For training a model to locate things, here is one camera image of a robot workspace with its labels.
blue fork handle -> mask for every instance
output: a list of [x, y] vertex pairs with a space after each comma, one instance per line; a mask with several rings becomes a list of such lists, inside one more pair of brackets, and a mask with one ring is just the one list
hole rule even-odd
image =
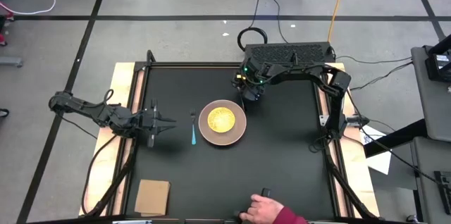
[[196, 144], [196, 132], [194, 131], [194, 124], [192, 125], [192, 139], [191, 139], [191, 144], [193, 144], [193, 145]]

white cable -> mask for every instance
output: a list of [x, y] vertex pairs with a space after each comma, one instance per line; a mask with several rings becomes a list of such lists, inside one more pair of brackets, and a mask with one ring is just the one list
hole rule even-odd
[[1, 4], [1, 6], [2, 6], [3, 8], [5, 8], [7, 11], [10, 11], [10, 12], [13, 12], [13, 13], [17, 13], [17, 14], [21, 14], [21, 15], [34, 15], [34, 14], [38, 14], [38, 13], [46, 13], [46, 12], [50, 12], [50, 11], [55, 7], [56, 0], [54, 0], [53, 5], [51, 5], [51, 7], [50, 7], [49, 9], [43, 10], [43, 11], [31, 12], [31, 13], [16, 12], [16, 11], [13, 11], [13, 10], [9, 9], [8, 7], [6, 7], [6, 6], [5, 6], [4, 4], [2, 4], [1, 2], [0, 2], [0, 4]]

gray floor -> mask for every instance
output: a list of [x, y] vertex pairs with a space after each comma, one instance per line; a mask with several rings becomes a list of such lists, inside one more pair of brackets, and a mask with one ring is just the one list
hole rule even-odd
[[414, 195], [411, 190], [398, 187], [375, 187], [374, 193], [379, 212], [387, 220], [404, 221], [415, 214]]
[[[18, 11], [46, 8], [50, 0], [0, 0]], [[331, 15], [335, 0], [278, 0], [283, 15]], [[451, 0], [429, 0], [436, 15], [451, 15]], [[95, 0], [57, 0], [49, 15], [90, 15]], [[272, 0], [260, 0], [259, 14], [275, 15]], [[99, 15], [251, 15], [255, 0], [103, 0]], [[421, 0], [342, 0], [339, 15], [427, 16]], [[151, 49], [158, 61], [240, 61], [236, 44], [248, 20], [206, 21], [96, 21], [87, 44], [73, 93], [100, 101], [109, 88], [114, 64], [143, 61]], [[327, 38], [328, 21], [281, 21], [290, 42], [315, 42]], [[451, 23], [440, 23], [445, 34]], [[62, 90], [85, 32], [86, 21], [18, 20], [3, 30], [9, 43], [0, 55], [20, 56], [20, 69], [0, 68], [0, 106], [11, 115], [0, 121], [0, 223], [14, 223], [27, 193], [53, 114], [49, 97]], [[276, 21], [256, 21], [272, 43], [282, 42]], [[435, 44], [430, 22], [337, 22], [332, 45], [338, 56], [377, 61], [409, 56], [413, 46]], [[259, 43], [249, 34], [244, 43]], [[401, 63], [358, 64], [343, 58], [352, 86], [387, 73]], [[413, 67], [393, 73], [363, 90], [354, 99], [361, 112], [400, 128], [422, 118]], [[79, 116], [68, 116], [88, 131], [98, 127]], [[388, 131], [382, 125], [375, 128]], [[82, 186], [95, 141], [65, 122], [61, 124], [42, 178], [29, 221], [74, 218], [80, 207]], [[385, 207], [387, 190], [377, 188], [381, 215], [401, 218]], [[407, 198], [400, 192], [399, 199]], [[410, 211], [413, 202], [406, 199]]]

plate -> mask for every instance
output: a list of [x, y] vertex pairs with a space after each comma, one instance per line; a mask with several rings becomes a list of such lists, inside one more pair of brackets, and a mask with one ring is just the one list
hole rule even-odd
[[[235, 116], [235, 124], [227, 132], [215, 132], [208, 124], [208, 117], [215, 108], [227, 108]], [[199, 115], [199, 130], [204, 139], [217, 146], [228, 146], [238, 141], [245, 133], [247, 125], [245, 112], [238, 104], [228, 100], [217, 100], [207, 104]]]

brown cardboard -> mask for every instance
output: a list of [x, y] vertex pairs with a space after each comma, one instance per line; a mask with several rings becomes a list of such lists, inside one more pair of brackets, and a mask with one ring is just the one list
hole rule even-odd
[[141, 180], [135, 211], [141, 213], [142, 216], [166, 215], [170, 186], [167, 181]]

